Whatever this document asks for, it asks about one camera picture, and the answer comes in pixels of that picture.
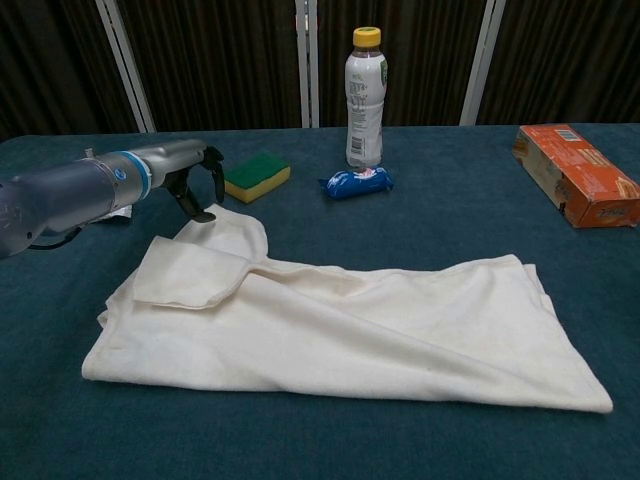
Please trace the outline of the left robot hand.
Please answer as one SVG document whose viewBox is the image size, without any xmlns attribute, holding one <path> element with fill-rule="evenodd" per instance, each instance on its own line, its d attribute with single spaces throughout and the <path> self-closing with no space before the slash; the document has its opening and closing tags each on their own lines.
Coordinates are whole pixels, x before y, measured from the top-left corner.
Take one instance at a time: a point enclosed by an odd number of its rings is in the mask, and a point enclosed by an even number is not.
<svg viewBox="0 0 640 480">
<path fill-rule="evenodd" d="M 201 166 L 211 173 L 216 201 L 224 201 L 224 157 L 215 147 L 189 139 L 142 147 L 133 153 L 149 168 L 151 186 L 166 189 L 192 221 L 208 223 L 216 219 L 213 213 L 201 208 L 188 185 L 190 170 Z"/>
</svg>

